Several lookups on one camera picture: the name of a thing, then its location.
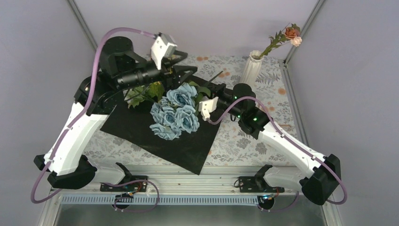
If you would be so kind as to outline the colourful artificial flower bouquet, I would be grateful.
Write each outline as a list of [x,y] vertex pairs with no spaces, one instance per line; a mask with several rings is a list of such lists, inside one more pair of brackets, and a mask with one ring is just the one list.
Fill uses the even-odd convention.
[[144,101],[153,103],[159,102],[165,92],[163,85],[158,81],[150,85],[144,85],[129,89],[125,93],[124,101],[127,102],[128,108],[137,107]]

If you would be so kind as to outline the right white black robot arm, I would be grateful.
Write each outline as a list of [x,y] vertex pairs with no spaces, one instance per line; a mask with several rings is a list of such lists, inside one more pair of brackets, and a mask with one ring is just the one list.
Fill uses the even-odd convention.
[[316,205],[346,202],[348,195],[341,180],[339,158],[333,154],[325,156],[288,134],[249,85],[239,83],[231,92],[225,84],[214,85],[206,99],[200,101],[198,110],[203,120],[213,125],[230,114],[238,119],[245,134],[280,151],[294,164],[288,168],[264,165],[253,177],[256,192],[271,193],[285,188],[301,192]]

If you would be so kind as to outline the pink orange rose stem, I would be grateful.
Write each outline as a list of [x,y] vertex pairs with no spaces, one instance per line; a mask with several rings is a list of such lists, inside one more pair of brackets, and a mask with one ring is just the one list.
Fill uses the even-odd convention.
[[267,56],[272,50],[277,49],[287,43],[294,47],[302,44],[301,28],[296,24],[289,24],[283,30],[276,32],[274,36],[269,36],[270,44],[258,56],[259,59]]

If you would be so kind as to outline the black wrapping paper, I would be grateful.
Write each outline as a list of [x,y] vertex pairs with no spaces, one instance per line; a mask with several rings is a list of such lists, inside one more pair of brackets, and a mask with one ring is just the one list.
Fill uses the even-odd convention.
[[117,104],[100,130],[194,174],[200,174],[219,127],[203,121],[199,114],[200,127],[196,132],[182,132],[177,139],[164,140],[154,135],[149,128],[154,124],[150,114],[153,104],[144,101],[135,108],[128,108],[127,102],[123,101]]

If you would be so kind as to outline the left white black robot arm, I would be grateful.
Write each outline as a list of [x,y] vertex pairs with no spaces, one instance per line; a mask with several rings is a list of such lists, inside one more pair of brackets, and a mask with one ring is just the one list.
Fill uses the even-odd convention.
[[74,95],[64,130],[46,154],[37,155],[34,163],[49,173],[53,188],[81,189],[90,183],[113,184],[118,190],[130,187],[131,174],[121,163],[101,165],[83,154],[97,128],[123,101],[124,91],[154,82],[165,90],[176,89],[197,71],[195,66],[180,65],[187,53],[176,50],[170,39],[159,36],[146,60],[134,52],[127,37],[106,40],[95,61],[94,75],[80,84]]

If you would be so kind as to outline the blue rose stem bunch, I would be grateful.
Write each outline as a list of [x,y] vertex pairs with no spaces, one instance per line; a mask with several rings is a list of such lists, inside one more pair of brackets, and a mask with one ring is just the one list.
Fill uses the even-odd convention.
[[154,124],[149,128],[154,135],[164,140],[174,140],[179,138],[182,132],[188,134],[196,132],[200,127],[199,102],[208,100],[207,94],[210,94],[210,90],[207,86],[222,73],[220,71],[203,85],[189,81],[174,90],[167,91],[150,110]]

